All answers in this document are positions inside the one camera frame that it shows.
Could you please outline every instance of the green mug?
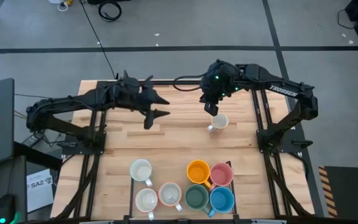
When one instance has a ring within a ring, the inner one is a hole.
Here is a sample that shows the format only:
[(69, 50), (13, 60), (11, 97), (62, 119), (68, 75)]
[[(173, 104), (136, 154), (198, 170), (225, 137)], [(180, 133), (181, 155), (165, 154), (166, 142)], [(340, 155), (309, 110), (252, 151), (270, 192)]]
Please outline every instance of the green mug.
[(207, 214), (210, 212), (207, 208), (208, 191), (202, 185), (193, 184), (188, 187), (185, 192), (185, 202), (193, 210), (204, 210)]

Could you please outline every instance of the orange mug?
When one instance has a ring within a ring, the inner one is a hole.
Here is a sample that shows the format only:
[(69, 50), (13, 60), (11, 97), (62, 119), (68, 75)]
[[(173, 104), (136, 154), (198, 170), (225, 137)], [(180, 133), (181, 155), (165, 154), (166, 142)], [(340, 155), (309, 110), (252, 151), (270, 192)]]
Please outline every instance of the orange mug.
[(208, 182), (210, 175), (209, 165), (202, 160), (194, 160), (187, 166), (187, 177), (195, 184), (204, 184), (207, 189), (211, 188)]

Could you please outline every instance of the wooden table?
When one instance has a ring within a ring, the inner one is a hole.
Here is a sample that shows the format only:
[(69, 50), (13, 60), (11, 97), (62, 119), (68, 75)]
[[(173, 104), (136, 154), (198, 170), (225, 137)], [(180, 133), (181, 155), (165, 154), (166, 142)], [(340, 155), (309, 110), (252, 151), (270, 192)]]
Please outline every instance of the wooden table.
[[(96, 80), (82, 81), (78, 94), (96, 88), (96, 84)], [(240, 91), (219, 102), (219, 112), (227, 115), (229, 126), (220, 134), (211, 134), (206, 130), (211, 117), (204, 111), (204, 105), (198, 102), (201, 90), (179, 92), (170, 85), (155, 85), (155, 89), (170, 105), (153, 107), (170, 111), (171, 114), (156, 119), (150, 130), (143, 129), (144, 117), (136, 111), (108, 111), (106, 148), (100, 158), (91, 219), (122, 220), (124, 215), (129, 214), (129, 167), (139, 158), (148, 159), (152, 164), (152, 188), (156, 191), (168, 181), (178, 182), (184, 191), (191, 184), (187, 178), (183, 178), (186, 177), (186, 166), (194, 159), (205, 160), (210, 165), (230, 161), (234, 170), (236, 207), (240, 218), (273, 218), (264, 159), (258, 150), (255, 135), (257, 122), (251, 93)], [(284, 96), (268, 91), (267, 98), (273, 122), (288, 114)], [(90, 116), (89, 110), (76, 111), (73, 123), (87, 126)], [(264, 111), (262, 117), (267, 127)], [(302, 163), (288, 154), (282, 154), (281, 159), (287, 187), (302, 206), (313, 213)], [(58, 215), (76, 192), (82, 161), (83, 156), (75, 156), (62, 167), (51, 217)], [(141, 183), (134, 184), (134, 195), (138, 189), (146, 187)], [(277, 192), (280, 211), (284, 214), (281, 193), (279, 190)], [(88, 193), (85, 192), (81, 215), (85, 214), (87, 199)], [(159, 203), (155, 210), (156, 219), (208, 218), (202, 212), (185, 209), (183, 198), (181, 205), (184, 210), (178, 213), (175, 208), (167, 208)], [(145, 214), (139, 213), (135, 205), (133, 207), (133, 219), (146, 219)], [(214, 218), (232, 218), (232, 215), (217, 214)]]

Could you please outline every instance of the mug rim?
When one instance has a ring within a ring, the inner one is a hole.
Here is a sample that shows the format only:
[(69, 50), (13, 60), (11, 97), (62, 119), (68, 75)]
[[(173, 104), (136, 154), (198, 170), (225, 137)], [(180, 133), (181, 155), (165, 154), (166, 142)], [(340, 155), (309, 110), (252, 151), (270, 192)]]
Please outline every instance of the mug rim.
[[(208, 171), (209, 171), (209, 174), (208, 176), (205, 178), (205, 180), (203, 180), (202, 182), (195, 182), (193, 181), (191, 178), (190, 178), (190, 175), (189, 175), (189, 166), (190, 164), (194, 163), (194, 162), (197, 162), (197, 161), (200, 161), (202, 163), (204, 163), (206, 165), (206, 167), (208, 168)], [(187, 165), (187, 168), (186, 168), (186, 174), (187, 174), (187, 177), (190, 179), (190, 181), (192, 181), (194, 184), (202, 184), (202, 183), (205, 183), (206, 181), (208, 181), (210, 175), (211, 175), (211, 169), (209, 168), (209, 165), (208, 163), (206, 163), (204, 160), (201, 160), (201, 159), (195, 159), (193, 161), (191, 161), (188, 165)]]
[[(143, 191), (143, 190), (151, 190), (152, 192), (154, 192), (154, 194), (155, 194), (155, 196), (156, 196), (156, 198), (157, 198), (157, 203), (155, 204), (154, 208), (151, 209), (151, 210), (148, 210), (148, 211), (141, 210), (141, 209), (137, 206), (137, 203), (136, 203), (136, 197), (137, 197), (137, 195), (138, 195), (141, 191)], [(153, 190), (153, 189), (151, 189), (151, 188), (144, 188), (144, 189), (138, 191), (138, 193), (137, 193), (136, 196), (135, 196), (135, 207), (136, 207), (136, 209), (138, 209), (138, 211), (140, 211), (140, 212), (142, 212), (142, 213), (149, 213), (149, 212), (154, 211), (154, 209), (157, 207), (157, 204), (158, 204), (158, 195), (157, 195), (157, 193), (155, 192), (155, 190)]]
[[(177, 202), (175, 202), (174, 204), (171, 204), (171, 205), (165, 203), (165, 202), (162, 200), (162, 196), (161, 196), (162, 187), (164, 187), (164, 186), (167, 185), (167, 184), (173, 184), (173, 185), (175, 185), (176, 187), (178, 187), (178, 189), (179, 189), (179, 198), (178, 198)], [(168, 206), (168, 207), (174, 207), (175, 205), (179, 204), (180, 199), (181, 199), (181, 188), (180, 188), (180, 186), (179, 186), (177, 183), (175, 183), (175, 182), (165, 182), (164, 184), (161, 185), (160, 189), (158, 190), (158, 199), (160, 200), (160, 202), (161, 202), (163, 205)]]
[[(205, 205), (202, 207), (202, 208), (200, 208), (200, 209), (195, 209), (195, 208), (193, 208), (193, 206), (191, 206), (191, 205), (189, 205), (189, 203), (187, 203), (187, 200), (186, 200), (186, 192), (189, 190), (189, 188), (190, 187), (194, 187), (194, 186), (197, 186), (197, 188), (202, 188), (202, 189), (204, 189), (204, 192), (206, 192), (206, 202), (205, 202)], [(208, 195), (209, 193), (208, 193), (208, 190), (207, 189), (205, 189), (205, 187), (203, 187), (203, 186), (201, 186), (201, 185), (199, 185), (199, 184), (192, 184), (192, 185), (190, 185), (187, 189), (186, 189), (186, 191), (185, 191), (185, 203), (186, 203), (186, 205), (187, 206), (189, 206), (191, 209), (193, 209), (193, 210), (196, 210), (196, 211), (200, 211), (200, 210), (202, 210), (202, 209), (204, 209), (207, 205), (208, 205), (208, 202), (209, 202), (209, 195)]]
[[(212, 194), (214, 193), (214, 191), (215, 191), (216, 189), (225, 189), (225, 190), (228, 190), (228, 191), (230, 192), (231, 198), (233, 199), (233, 203), (232, 203), (233, 205), (232, 205), (232, 207), (231, 207), (229, 210), (227, 210), (227, 211), (222, 211), (222, 210), (216, 209), (215, 206), (212, 204)], [(209, 201), (210, 201), (209, 204), (211, 204), (211, 207), (212, 207), (213, 209), (215, 209), (216, 211), (220, 212), (220, 213), (229, 212), (230, 210), (233, 209), (233, 206), (234, 206), (234, 204), (236, 203), (233, 192), (231, 192), (231, 190), (229, 190), (229, 189), (227, 189), (227, 188), (225, 188), (225, 187), (216, 187), (215, 189), (213, 189), (212, 192), (211, 192), (211, 194), (209, 195)]]
[(230, 183), (233, 181), (234, 172), (233, 172), (233, 169), (229, 166), (229, 164), (227, 164), (227, 163), (225, 163), (225, 162), (217, 162), (217, 163), (215, 163), (215, 164), (211, 167), (211, 171), (210, 171), (209, 177), (211, 178), (212, 183), (214, 183), (214, 184), (216, 184), (216, 185), (218, 185), (218, 186), (220, 186), (220, 187), (224, 187), (224, 186), (229, 185), (230, 183), (228, 183), (228, 184), (226, 184), (226, 185), (220, 185), (220, 184), (215, 183), (214, 179), (212, 178), (212, 170), (214, 169), (214, 167), (215, 167), (216, 165), (219, 165), (219, 164), (224, 164), (225, 166), (227, 166), (228, 168), (230, 168), (230, 170), (231, 170), (231, 181), (230, 181)]
[[(132, 172), (131, 172), (132, 169), (131, 169), (131, 168), (132, 168), (132, 166), (134, 165), (134, 163), (135, 163), (136, 161), (146, 161), (146, 162), (148, 163), (148, 165), (150, 166), (150, 175), (149, 175), (146, 179), (144, 179), (144, 180), (136, 179), (136, 178), (134, 178), (134, 176), (132, 175)], [(129, 167), (129, 175), (131, 176), (132, 179), (134, 179), (134, 180), (136, 180), (136, 181), (145, 181), (145, 180), (149, 179), (150, 176), (152, 175), (152, 172), (153, 172), (152, 164), (151, 164), (150, 161), (148, 161), (147, 159), (136, 159), (134, 162), (131, 163), (131, 166)]]
[(213, 118), (214, 118), (214, 116), (211, 116), (211, 125), (212, 125), (214, 128), (216, 128), (216, 129), (225, 129), (225, 128), (227, 128), (227, 126), (229, 125), (229, 118), (228, 118), (225, 114), (220, 114), (220, 115), (223, 115), (223, 116), (226, 117), (226, 120), (227, 120), (226, 125), (225, 125), (223, 128), (216, 127), (216, 126), (214, 125), (214, 123), (213, 123)]

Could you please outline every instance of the pink mug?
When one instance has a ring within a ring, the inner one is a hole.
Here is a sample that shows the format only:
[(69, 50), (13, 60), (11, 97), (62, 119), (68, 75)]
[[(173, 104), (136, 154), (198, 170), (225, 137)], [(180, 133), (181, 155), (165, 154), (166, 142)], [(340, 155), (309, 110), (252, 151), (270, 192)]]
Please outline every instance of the pink mug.
[(231, 167), (224, 163), (220, 162), (211, 167), (211, 187), (209, 188), (209, 191), (212, 191), (216, 186), (227, 186), (229, 185), (233, 180), (234, 174)]

